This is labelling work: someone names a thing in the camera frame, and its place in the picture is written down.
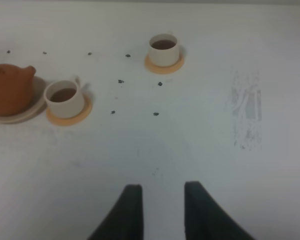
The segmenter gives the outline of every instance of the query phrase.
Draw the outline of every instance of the orange coaster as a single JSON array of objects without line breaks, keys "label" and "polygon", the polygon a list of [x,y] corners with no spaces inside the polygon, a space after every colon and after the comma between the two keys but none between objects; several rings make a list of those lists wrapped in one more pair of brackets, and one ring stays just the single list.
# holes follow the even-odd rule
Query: orange coaster
[{"label": "orange coaster", "polygon": [[150,72],[153,72],[155,74],[171,74],[179,70],[185,63],[185,58],[182,54],[180,54],[179,60],[172,66],[156,66],[154,65],[147,55],[144,59],[144,66],[146,69],[148,69]]},{"label": "orange coaster", "polygon": [[54,125],[58,125],[58,126],[71,126],[74,124],[77,124],[79,122],[81,122],[82,120],[84,120],[89,113],[92,110],[92,102],[91,99],[87,96],[87,95],[83,95],[84,100],[85,100],[85,104],[84,104],[84,108],[83,110],[74,117],[71,118],[59,118],[54,116],[51,111],[50,108],[47,107],[46,109],[46,118]]}]

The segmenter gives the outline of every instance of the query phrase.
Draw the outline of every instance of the white teacup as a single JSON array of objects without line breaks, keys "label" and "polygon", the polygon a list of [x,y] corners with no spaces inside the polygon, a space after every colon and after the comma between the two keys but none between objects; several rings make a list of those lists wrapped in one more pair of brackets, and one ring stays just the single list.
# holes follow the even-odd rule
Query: white teacup
[{"label": "white teacup", "polygon": [[[156,49],[152,47],[154,43],[162,40],[172,41],[175,45],[167,49]],[[158,67],[174,65],[180,58],[180,48],[177,38],[171,34],[159,34],[152,37],[149,41],[148,56],[150,61]]]},{"label": "white teacup", "polygon": [[[55,93],[64,89],[74,89],[76,92],[70,99],[65,101],[51,101]],[[57,118],[72,118],[78,115],[85,107],[85,99],[77,78],[52,82],[44,90],[43,96],[51,113]]]}]

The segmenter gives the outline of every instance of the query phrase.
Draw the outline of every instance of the brown tea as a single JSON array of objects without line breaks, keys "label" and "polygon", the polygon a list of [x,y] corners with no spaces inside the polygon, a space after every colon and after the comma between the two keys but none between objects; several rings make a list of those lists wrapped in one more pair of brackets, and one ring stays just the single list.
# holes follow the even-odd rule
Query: brown tea
[{"label": "brown tea", "polygon": [[77,92],[77,90],[75,90],[73,88],[61,89],[52,95],[52,97],[50,98],[50,101],[55,102],[55,103],[65,102],[65,101],[71,99],[76,94],[76,92]]},{"label": "brown tea", "polygon": [[151,44],[151,47],[158,50],[171,49],[176,45],[174,41],[171,40],[159,40]]}]

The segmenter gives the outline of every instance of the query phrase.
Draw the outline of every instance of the white table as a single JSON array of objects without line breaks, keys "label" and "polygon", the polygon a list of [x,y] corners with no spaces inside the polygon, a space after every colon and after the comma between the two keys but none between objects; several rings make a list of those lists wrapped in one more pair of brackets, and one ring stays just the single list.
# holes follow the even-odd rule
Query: white table
[{"label": "white table", "polygon": [[[185,64],[153,74],[166,32]],[[0,240],[86,239],[127,184],[145,240],[184,240],[186,181],[256,239],[300,240],[300,6],[0,3],[0,63],[94,96],[71,127],[0,125]]]}]

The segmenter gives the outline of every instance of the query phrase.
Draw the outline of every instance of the clay teapot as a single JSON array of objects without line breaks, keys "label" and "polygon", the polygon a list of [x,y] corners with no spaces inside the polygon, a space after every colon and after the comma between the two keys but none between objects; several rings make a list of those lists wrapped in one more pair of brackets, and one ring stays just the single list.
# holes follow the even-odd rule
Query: clay teapot
[{"label": "clay teapot", "polygon": [[33,66],[0,64],[0,116],[15,115],[28,107],[34,95],[35,73]]}]

